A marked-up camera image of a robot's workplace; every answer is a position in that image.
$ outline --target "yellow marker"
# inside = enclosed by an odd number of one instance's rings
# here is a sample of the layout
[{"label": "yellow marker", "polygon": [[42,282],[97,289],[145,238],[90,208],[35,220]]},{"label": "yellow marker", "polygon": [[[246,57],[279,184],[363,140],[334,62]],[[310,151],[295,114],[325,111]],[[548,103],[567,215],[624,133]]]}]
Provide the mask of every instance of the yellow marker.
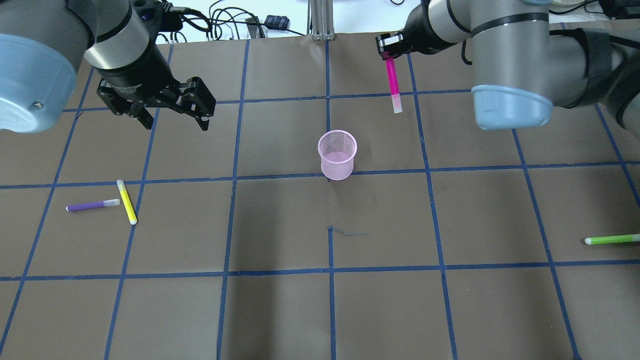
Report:
[{"label": "yellow marker", "polygon": [[129,193],[127,193],[127,188],[124,187],[124,181],[118,180],[116,181],[118,184],[118,189],[120,190],[120,197],[122,198],[122,204],[124,204],[124,208],[127,210],[127,216],[129,217],[129,222],[131,225],[136,225],[138,223],[138,219],[136,218],[136,213],[133,211],[133,206],[131,205],[131,199],[129,198]]}]

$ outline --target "green marker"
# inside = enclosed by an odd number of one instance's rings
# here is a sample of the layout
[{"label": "green marker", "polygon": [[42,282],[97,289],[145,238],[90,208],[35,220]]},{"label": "green marker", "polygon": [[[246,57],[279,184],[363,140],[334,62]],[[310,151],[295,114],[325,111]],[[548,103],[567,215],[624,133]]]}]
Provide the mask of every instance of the green marker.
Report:
[{"label": "green marker", "polygon": [[587,245],[601,245],[613,243],[632,243],[640,241],[640,234],[632,235],[616,235],[616,236],[600,236],[598,238],[586,238],[584,243]]}]

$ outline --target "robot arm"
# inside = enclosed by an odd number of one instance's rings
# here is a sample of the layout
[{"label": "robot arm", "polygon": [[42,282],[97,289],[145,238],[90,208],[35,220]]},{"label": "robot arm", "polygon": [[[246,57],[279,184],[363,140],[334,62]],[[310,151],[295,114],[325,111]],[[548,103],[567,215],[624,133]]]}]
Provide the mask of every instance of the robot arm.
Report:
[{"label": "robot arm", "polygon": [[[146,106],[185,113],[207,130],[216,100],[198,77],[179,83],[159,52],[159,31],[177,31],[190,9],[153,0],[0,0],[0,129],[53,126],[84,58],[102,76],[98,95],[115,115],[147,129]],[[37,23],[25,16],[37,17]]]},{"label": "robot arm", "polygon": [[640,137],[632,129],[640,126],[635,124],[640,119],[624,116],[639,101],[640,85],[625,79],[640,75],[640,31],[550,33],[549,3],[422,0],[404,29],[376,38],[378,52],[383,59],[414,51],[436,54],[472,39],[472,93],[479,127],[542,126],[550,120],[553,106],[572,108],[602,101],[623,127]]}]

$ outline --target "pink cup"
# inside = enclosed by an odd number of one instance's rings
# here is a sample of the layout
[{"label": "pink cup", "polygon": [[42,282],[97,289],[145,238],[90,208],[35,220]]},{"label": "pink cup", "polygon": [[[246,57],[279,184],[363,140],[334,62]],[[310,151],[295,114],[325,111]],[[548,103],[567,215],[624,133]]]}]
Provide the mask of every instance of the pink cup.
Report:
[{"label": "pink cup", "polygon": [[353,172],[353,158],[358,143],[353,135],[343,130],[332,130],[318,141],[318,154],[324,176],[331,180],[344,180]]}]

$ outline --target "light blue joint cap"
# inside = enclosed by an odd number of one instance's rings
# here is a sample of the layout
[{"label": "light blue joint cap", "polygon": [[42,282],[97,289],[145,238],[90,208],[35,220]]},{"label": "light blue joint cap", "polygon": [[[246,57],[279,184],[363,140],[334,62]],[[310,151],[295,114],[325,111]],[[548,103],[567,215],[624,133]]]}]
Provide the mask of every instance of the light blue joint cap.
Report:
[{"label": "light blue joint cap", "polygon": [[76,87],[76,71],[37,41],[0,34],[0,129],[37,133],[60,118]]},{"label": "light blue joint cap", "polygon": [[527,3],[529,5],[547,5],[552,1],[553,0],[522,0],[523,3]]},{"label": "light blue joint cap", "polygon": [[542,126],[554,104],[533,92],[499,85],[478,85],[474,94],[476,124],[484,130]]}]

